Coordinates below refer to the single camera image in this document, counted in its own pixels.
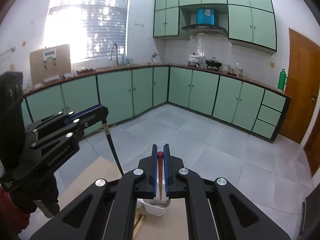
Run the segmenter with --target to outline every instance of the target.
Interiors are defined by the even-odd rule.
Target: wooden door
[[[320,47],[289,29],[290,61],[285,93],[290,106],[280,134],[301,143],[309,126],[320,83]]]

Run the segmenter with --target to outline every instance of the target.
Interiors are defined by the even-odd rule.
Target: range hood
[[[227,31],[225,28],[222,28],[217,25],[212,25],[212,24],[191,24],[185,27],[181,28],[184,31],[187,31],[193,35],[195,34],[209,34],[209,35],[214,35],[214,34],[219,34],[223,36],[228,36]]]

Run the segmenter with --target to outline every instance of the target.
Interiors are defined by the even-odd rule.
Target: window
[[[113,43],[126,54],[129,1],[50,0],[44,46],[70,44],[71,63],[108,57]]]

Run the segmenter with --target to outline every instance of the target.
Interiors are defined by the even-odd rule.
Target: drawer
[[[275,126],[257,119],[252,131],[270,139],[275,128]]]
[[[266,90],[264,93],[262,104],[269,106],[278,111],[282,111],[285,102],[285,97]]]
[[[258,119],[276,126],[278,124],[280,115],[280,112],[262,105],[258,114]]]

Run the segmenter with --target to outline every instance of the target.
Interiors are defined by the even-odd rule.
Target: white wall
[[[50,0],[16,0],[0,25],[0,53],[15,46],[14,53],[0,57],[0,73],[15,64],[16,71],[24,74],[24,87],[31,83],[29,53],[43,48],[44,23]],[[165,42],[153,40],[154,0],[130,0],[128,20],[127,54],[135,63],[148,62],[153,52],[163,56]],[[100,67],[111,62],[108,59],[91,60],[74,64],[73,68]]]

